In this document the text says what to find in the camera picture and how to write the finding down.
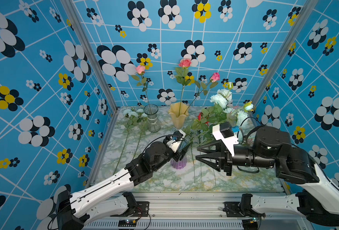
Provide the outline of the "purple tinted glass vase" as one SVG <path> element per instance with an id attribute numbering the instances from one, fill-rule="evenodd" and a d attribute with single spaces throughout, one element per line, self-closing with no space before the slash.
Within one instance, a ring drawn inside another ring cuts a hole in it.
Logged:
<path id="1" fill-rule="evenodd" d="M 171 159 L 170 164 L 176 170 L 183 169 L 187 165 L 187 156 L 184 156 L 181 160 L 178 160 L 178 161 Z"/>

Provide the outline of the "clear ribbed glass vase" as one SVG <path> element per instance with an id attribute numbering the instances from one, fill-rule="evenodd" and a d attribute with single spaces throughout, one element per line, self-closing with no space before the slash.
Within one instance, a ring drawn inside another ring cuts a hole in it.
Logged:
<path id="1" fill-rule="evenodd" d="M 158 132 L 161 129 L 157 116 L 158 111 L 159 108 L 155 104 L 149 104 L 144 107 L 144 114 L 147 116 L 147 129 L 152 133 Z"/>

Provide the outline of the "light blue peony bouquet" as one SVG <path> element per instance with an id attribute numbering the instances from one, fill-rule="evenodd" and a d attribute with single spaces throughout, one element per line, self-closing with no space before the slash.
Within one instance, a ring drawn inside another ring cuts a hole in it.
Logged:
<path id="1" fill-rule="evenodd" d="M 252 101 L 247 101 L 243 106 L 232 105 L 232 90 L 235 85 L 227 83 L 223 89 L 211 96 L 211 106 L 202 108 L 197 118 L 185 128 L 186 137 L 189 138 L 187 147 L 197 147 L 214 140 L 212 127 L 229 122 L 232 126 L 237 126 L 237 138 L 243 143 L 246 131 L 251 129 L 251 113 L 256 110 Z"/>

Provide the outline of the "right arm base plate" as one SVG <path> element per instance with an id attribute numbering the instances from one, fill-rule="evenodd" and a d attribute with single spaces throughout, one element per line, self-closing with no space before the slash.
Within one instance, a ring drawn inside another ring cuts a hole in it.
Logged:
<path id="1" fill-rule="evenodd" d="M 257 213 L 247 202 L 225 202 L 223 212 L 227 217 L 265 218 L 265 213 Z"/>

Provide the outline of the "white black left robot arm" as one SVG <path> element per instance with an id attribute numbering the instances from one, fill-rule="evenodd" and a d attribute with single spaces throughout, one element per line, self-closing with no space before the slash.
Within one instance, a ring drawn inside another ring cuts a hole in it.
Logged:
<path id="1" fill-rule="evenodd" d="M 181 160 L 188 148 L 185 139 L 152 142 L 110 178 L 78 192 L 60 192 L 56 214 L 47 229 L 81 230 L 89 222 L 105 216 L 130 216 L 137 204 L 129 190 L 150 179 L 170 160 Z"/>

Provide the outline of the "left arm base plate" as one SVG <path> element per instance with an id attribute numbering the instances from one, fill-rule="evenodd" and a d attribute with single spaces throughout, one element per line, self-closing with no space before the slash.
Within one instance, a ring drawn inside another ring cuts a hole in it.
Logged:
<path id="1" fill-rule="evenodd" d="M 150 202 L 139 201 L 134 208 L 129 208 L 126 212 L 120 215 L 112 215 L 112 217 L 147 217 Z"/>

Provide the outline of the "yellow beige vase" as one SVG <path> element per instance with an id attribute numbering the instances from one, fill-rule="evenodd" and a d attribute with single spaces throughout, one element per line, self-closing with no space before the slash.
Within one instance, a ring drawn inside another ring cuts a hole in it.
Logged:
<path id="1" fill-rule="evenodd" d="M 186 118 L 189 116 L 189 106 L 183 102 L 173 103 L 168 111 L 176 129 L 182 129 Z"/>

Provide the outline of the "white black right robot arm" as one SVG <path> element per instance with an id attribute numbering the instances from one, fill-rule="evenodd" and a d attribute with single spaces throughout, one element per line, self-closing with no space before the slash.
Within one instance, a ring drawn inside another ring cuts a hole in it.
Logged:
<path id="1" fill-rule="evenodd" d="M 339 187 L 304 150 L 291 144 L 289 134 L 271 126 L 252 131 L 253 145 L 239 144 L 229 123 L 213 126 L 214 141 L 198 147 L 196 159 L 214 170 L 232 174 L 233 167 L 273 168 L 279 179 L 298 185 L 302 192 L 284 196 L 243 194 L 239 203 L 226 202 L 231 217 L 264 218 L 287 213 L 328 227 L 339 227 Z"/>

